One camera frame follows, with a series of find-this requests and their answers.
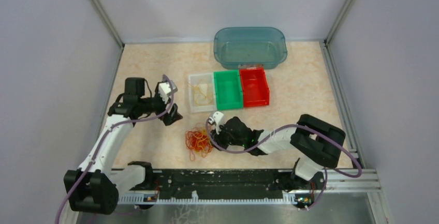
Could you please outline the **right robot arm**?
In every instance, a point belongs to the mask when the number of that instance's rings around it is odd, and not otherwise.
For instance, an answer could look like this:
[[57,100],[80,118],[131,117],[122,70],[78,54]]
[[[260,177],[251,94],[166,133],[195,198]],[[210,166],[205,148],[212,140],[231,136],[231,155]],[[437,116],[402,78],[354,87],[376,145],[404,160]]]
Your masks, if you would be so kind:
[[209,140],[213,147],[231,153],[239,146],[243,153],[263,156],[293,148],[301,152],[283,190],[305,189],[323,168],[338,165],[346,133],[342,129],[309,114],[302,114],[296,124],[273,131],[250,129],[238,117],[225,120],[222,112],[214,112],[205,125],[212,127]]

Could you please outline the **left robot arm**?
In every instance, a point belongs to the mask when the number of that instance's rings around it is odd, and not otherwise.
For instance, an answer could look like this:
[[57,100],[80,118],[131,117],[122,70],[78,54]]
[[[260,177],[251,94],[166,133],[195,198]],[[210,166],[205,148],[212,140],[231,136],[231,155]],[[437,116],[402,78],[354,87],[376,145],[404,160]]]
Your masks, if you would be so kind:
[[144,78],[125,80],[124,92],[110,106],[92,150],[76,170],[68,170],[64,175],[64,203],[72,211],[109,215],[121,195],[138,186],[143,190],[154,186],[155,175],[149,162],[130,162],[117,175],[111,175],[112,166],[137,123],[160,120],[169,126],[183,118],[174,102],[177,91],[167,76],[163,76],[154,91]]

